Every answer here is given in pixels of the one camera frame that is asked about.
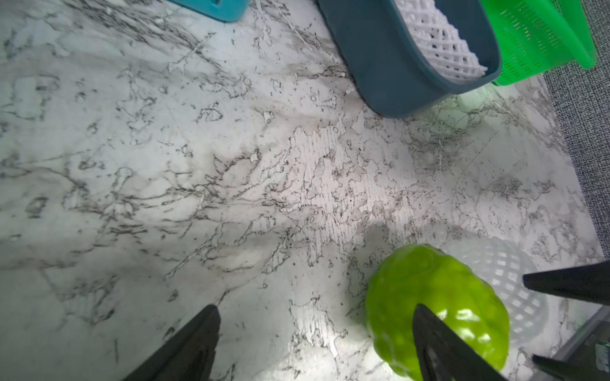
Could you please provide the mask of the green custard apple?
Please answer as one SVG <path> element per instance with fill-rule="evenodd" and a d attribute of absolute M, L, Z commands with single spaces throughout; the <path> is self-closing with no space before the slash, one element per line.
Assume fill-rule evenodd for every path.
<path fill-rule="evenodd" d="M 365 298 L 366 325 L 375 352 L 398 376 L 422 379 L 412 330 L 419 304 L 493 368 L 504 368 L 510 319 L 492 287 L 435 247 L 408 244 L 381 262 Z"/>

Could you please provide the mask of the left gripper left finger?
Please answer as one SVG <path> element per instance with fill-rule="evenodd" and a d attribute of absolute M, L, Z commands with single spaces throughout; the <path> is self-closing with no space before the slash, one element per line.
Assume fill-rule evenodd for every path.
<path fill-rule="evenodd" d="M 208 380 L 219 342 L 221 317 L 210 304 L 157 349 L 127 380 Z"/>

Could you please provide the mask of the white foam net sleeve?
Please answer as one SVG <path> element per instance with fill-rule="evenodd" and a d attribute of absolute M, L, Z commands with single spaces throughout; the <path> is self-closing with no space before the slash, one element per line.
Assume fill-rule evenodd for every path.
<path fill-rule="evenodd" d="M 549 317 L 546 295 L 524 286 L 523 276 L 536 273 L 532 259 L 511 242 L 497 237 L 463 238 L 442 247 L 488 283 L 505 305 L 511 322 L 511 345 L 521 347 L 539 336 Z"/>

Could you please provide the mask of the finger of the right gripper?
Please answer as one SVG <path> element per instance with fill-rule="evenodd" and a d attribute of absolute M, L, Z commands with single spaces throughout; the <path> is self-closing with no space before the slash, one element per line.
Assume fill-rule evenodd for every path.
<path fill-rule="evenodd" d="M 543 294 L 608 305 L 610 300 L 609 261 L 525 274 L 523 283 L 527 289 Z"/>
<path fill-rule="evenodd" d="M 593 368 L 575 366 L 560 360 L 533 355 L 532 361 L 538 370 L 560 380 L 600 380 L 600 371 Z"/>

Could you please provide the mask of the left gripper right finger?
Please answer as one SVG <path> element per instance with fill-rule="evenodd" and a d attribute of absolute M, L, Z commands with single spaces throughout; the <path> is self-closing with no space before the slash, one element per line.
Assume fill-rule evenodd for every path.
<path fill-rule="evenodd" d="M 416 306 L 412 330 L 424 380 L 505 379 L 423 304 Z"/>

